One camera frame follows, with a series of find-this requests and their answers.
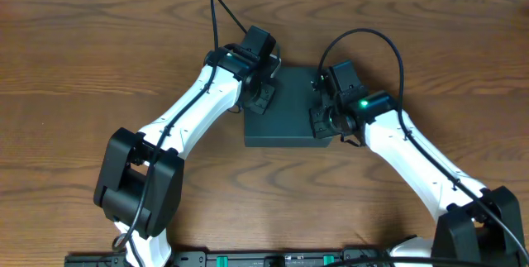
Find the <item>wooden surface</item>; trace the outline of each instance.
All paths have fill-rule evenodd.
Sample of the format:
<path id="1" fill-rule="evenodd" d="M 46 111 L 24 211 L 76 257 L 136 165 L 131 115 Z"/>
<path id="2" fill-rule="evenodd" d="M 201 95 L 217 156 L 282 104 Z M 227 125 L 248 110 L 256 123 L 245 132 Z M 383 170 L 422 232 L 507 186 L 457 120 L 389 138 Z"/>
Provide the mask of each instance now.
<path id="1" fill-rule="evenodd" d="M 529 232 L 528 0 L 225 0 L 270 31 L 290 65 L 315 65 L 343 31 L 374 27 L 406 66 L 405 108 L 450 159 L 507 185 Z M 220 42 L 242 34 L 217 9 Z M 0 265 L 61 265 L 107 251 L 117 230 L 93 205 L 110 135 L 138 130 L 194 82 L 212 48 L 208 0 L 0 0 Z M 396 93 L 391 50 L 342 41 L 373 90 Z M 225 114 L 186 161 L 175 245 L 341 248 L 432 236 L 398 174 L 367 149 L 245 148 Z"/>

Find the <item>black cable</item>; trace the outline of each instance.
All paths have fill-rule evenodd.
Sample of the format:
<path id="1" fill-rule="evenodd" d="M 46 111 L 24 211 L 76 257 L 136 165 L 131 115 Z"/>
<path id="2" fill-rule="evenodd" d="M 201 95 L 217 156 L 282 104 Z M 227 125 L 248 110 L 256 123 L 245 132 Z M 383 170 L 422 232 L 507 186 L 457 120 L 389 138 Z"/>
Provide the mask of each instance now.
<path id="1" fill-rule="evenodd" d="M 411 136 L 412 132 L 409 131 L 403 120 L 403 98 L 404 98 L 404 65 L 403 65 L 403 59 L 398 52 L 397 47 L 395 44 L 384 34 L 382 34 L 379 31 L 370 29 L 370 28 L 357 28 L 351 31 L 347 31 L 343 33 L 341 36 L 338 36 L 325 50 L 323 53 L 322 59 L 320 60 L 320 64 L 317 67 L 318 77 L 322 75 L 322 67 L 323 62 L 325 61 L 325 58 L 329 51 L 331 50 L 332 46 L 334 46 L 339 40 L 343 39 L 344 37 L 356 33 L 356 32 L 368 32 L 374 35 L 377 35 L 384 39 L 386 43 L 388 43 L 391 46 L 391 49 L 393 50 L 393 53 L 397 57 L 398 61 L 398 73 L 399 73 L 399 85 L 398 85 L 398 101 L 397 101 L 397 114 L 398 114 L 398 122 L 403 129 L 404 136 L 407 137 L 410 142 L 415 146 L 415 148 L 425 157 L 427 160 L 431 162 L 443 175 L 445 175 L 453 184 L 455 187 L 459 188 L 463 193 L 465 193 L 469 198 L 472 199 L 490 218 L 492 218 L 507 234 L 511 237 L 511 239 L 514 241 L 514 243 L 517 245 L 517 248 L 521 251 L 523 256 L 526 259 L 526 262 L 529 263 L 529 253 L 527 253 L 526 248 L 523 246 L 523 244 L 516 238 L 514 233 L 500 220 L 492 210 L 490 210 L 479 198 L 472 193 L 466 186 L 464 186 L 461 183 L 461 180 L 454 175 L 452 175 L 448 170 L 446 170 L 445 167 L 443 167 L 441 164 L 439 164 L 430 154 L 428 154 L 422 146 L 417 143 L 415 138 Z"/>
<path id="2" fill-rule="evenodd" d="M 435 265 L 439 267 L 492 267 L 491 265 L 485 265 L 482 263 L 467 262 L 462 260 L 453 259 L 440 259 L 440 258 L 421 258 L 421 257 L 364 257 L 351 260 L 343 260 L 336 263 L 330 263 L 325 267 L 342 267 L 342 266 L 357 266 L 360 264 L 394 264 L 394 263 L 408 263 L 408 264 L 419 264 L 419 265 Z"/>
<path id="3" fill-rule="evenodd" d="M 233 20 L 237 23 L 237 25 L 243 30 L 243 32 L 246 33 L 246 29 L 241 25 L 241 23 L 235 18 L 235 16 L 233 15 L 233 13 L 230 11 L 230 9 L 226 6 L 226 4 L 222 1 L 222 0 L 218 0 L 221 5 L 226 9 L 226 11 L 228 12 L 228 14 L 230 14 L 231 18 L 233 18 Z M 212 66 L 212 73 L 210 74 L 209 76 L 209 80 L 206 82 L 206 84 L 204 84 L 204 87 L 200 90 L 200 92 L 198 92 L 198 94 L 191 100 L 189 101 L 188 104 L 186 104 L 181 110 L 180 112 L 173 117 L 173 119 L 171 119 L 171 121 L 164 127 L 164 130 L 162 131 L 162 134 L 160 136 L 160 138 L 158 139 L 158 143 L 156 143 L 156 147 L 154 149 L 154 152 L 153 152 L 153 155 L 152 157 L 150 158 L 150 161 L 149 161 L 149 168 L 147 168 L 147 175 L 145 177 L 145 185 L 143 186 L 143 190 L 141 192 L 141 196 L 140 196 L 140 201 L 138 203 L 138 207 L 136 209 L 136 215 L 134 216 L 134 219 L 132 220 L 132 223 L 131 223 L 131 226 L 129 227 L 129 229 L 127 230 L 126 233 L 123 233 L 121 234 L 120 236 L 118 236 L 114 242 L 112 243 L 112 250 L 113 251 L 119 251 L 119 250 L 122 250 L 125 246 L 126 246 L 126 243 L 127 242 L 130 242 L 131 243 L 131 246 L 132 246 L 132 253 L 133 255 L 136 257 L 136 261 L 138 261 L 138 264 L 140 265 L 140 267 L 143 267 L 143 264 L 141 263 L 140 260 L 138 260 L 139 256 L 137 257 L 137 252 L 135 253 L 135 246 L 133 245 L 133 242 L 131 240 L 131 237 L 132 237 L 132 233 L 134 232 L 134 230 L 136 229 L 136 226 L 138 224 L 138 221 L 140 220 L 140 215 L 141 215 L 141 211 L 143 210 L 143 207 L 145 206 L 145 200 L 146 200 L 146 196 L 147 196 L 147 192 L 149 190 L 149 185 L 150 185 L 150 179 L 152 178 L 152 174 L 153 174 L 153 170 L 154 170 L 154 167 L 155 167 L 155 162 L 157 161 L 158 159 L 158 155 L 160 153 L 160 150 L 161 150 L 161 146 L 162 144 L 164 143 L 164 139 L 165 137 L 170 133 L 170 130 L 171 128 L 174 126 L 174 124 L 176 123 L 176 121 L 205 93 L 208 91 L 208 89 L 210 88 L 212 82 L 213 82 L 213 79 L 215 78 L 215 73 L 217 72 L 217 64 L 218 64 L 218 60 L 219 60 L 219 56 L 218 55 L 218 33 L 217 33 L 217 18 L 215 16 L 215 3 L 214 3 L 214 0 L 210 0 L 210 7 L 211 7 L 211 10 L 212 10 L 212 24 L 213 24 L 213 44 L 214 44 L 214 55 L 213 55 L 213 66 Z"/>

